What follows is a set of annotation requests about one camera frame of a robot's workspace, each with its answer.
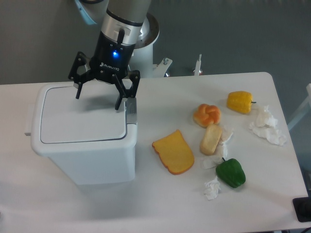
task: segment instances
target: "bread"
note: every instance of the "bread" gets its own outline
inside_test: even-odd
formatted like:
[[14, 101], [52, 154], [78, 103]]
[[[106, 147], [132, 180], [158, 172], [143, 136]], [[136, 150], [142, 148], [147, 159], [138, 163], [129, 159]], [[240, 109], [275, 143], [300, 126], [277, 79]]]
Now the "bread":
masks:
[[218, 124], [221, 118], [221, 111], [215, 105], [201, 104], [193, 113], [193, 120], [203, 128], [210, 124]]
[[179, 130], [152, 143], [164, 167], [173, 175], [189, 170], [194, 156]]
[[200, 150], [203, 154], [212, 155], [215, 152], [222, 131], [222, 128], [215, 124], [211, 124], [206, 128], [200, 144]]

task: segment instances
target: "white table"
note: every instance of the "white table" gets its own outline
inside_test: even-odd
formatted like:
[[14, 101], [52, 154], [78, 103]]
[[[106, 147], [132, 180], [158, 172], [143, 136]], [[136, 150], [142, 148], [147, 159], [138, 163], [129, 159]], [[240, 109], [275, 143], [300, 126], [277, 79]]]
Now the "white table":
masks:
[[[310, 227], [298, 222], [292, 199], [307, 191], [293, 144], [267, 73], [143, 79], [138, 99], [136, 178], [132, 182], [76, 186], [48, 158], [36, 155], [24, 135], [28, 104], [44, 83], [0, 86], [0, 232], [209, 232], [242, 233]], [[229, 92], [246, 90], [260, 105], [269, 104], [288, 138], [271, 145], [248, 129], [256, 117], [226, 108]], [[222, 111], [221, 124], [235, 129], [228, 157], [241, 163], [246, 183], [237, 189], [221, 181], [214, 200], [204, 182], [215, 169], [202, 169], [199, 143], [204, 129], [192, 121], [201, 103]], [[174, 176], [151, 143], [179, 129], [195, 163]]]

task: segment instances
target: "toy food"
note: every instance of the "toy food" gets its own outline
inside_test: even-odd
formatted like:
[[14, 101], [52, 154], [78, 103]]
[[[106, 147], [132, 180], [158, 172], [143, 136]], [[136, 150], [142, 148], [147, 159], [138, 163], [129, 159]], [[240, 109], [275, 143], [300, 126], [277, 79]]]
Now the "toy food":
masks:
[[245, 183], [246, 177], [241, 164], [236, 159], [229, 159], [216, 167], [217, 176], [227, 185], [237, 188]]
[[194, 156], [179, 130], [152, 143], [164, 167], [173, 175], [189, 170]]
[[215, 152], [222, 131], [222, 128], [215, 124], [211, 124], [206, 128], [200, 144], [200, 150], [203, 154], [212, 155]]
[[235, 91], [228, 95], [227, 107], [239, 113], [249, 113], [251, 111], [253, 96], [246, 91]]
[[193, 120], [203, 128], [220, 122], [221, 111], [215, 105], [201, 104], [193, 114]]

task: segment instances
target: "bread roll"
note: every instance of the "bread roll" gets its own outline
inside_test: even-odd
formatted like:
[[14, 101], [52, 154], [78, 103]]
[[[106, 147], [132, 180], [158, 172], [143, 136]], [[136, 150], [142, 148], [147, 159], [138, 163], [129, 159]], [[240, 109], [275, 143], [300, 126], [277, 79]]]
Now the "bread roll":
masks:
[[200, 150], [203, 154], [212, 155], [215, 152], [222, 132], [222, 128], [218, 125], [211, 124], [207, 126], [204, 137], [200, 144]]

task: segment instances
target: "gray floor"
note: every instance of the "gray floor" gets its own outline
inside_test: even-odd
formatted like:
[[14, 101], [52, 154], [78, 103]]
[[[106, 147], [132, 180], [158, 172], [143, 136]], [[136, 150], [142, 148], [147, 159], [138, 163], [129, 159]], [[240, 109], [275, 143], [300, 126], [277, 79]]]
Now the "gray floor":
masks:
[[[173, 59], [172, 76], [191, 75], [201, 53], [204, 74], [269, 72], [287, 120], [307, 96], [310, 0], [153, 0], [150, 13], [160, 24], [154, 63]], [[76, 52], [92, 56], [99, 31], [73, 0], [1, 1], [0, 84], [67, 81]], [[311, 170], [311, 113], [291, 137]]]

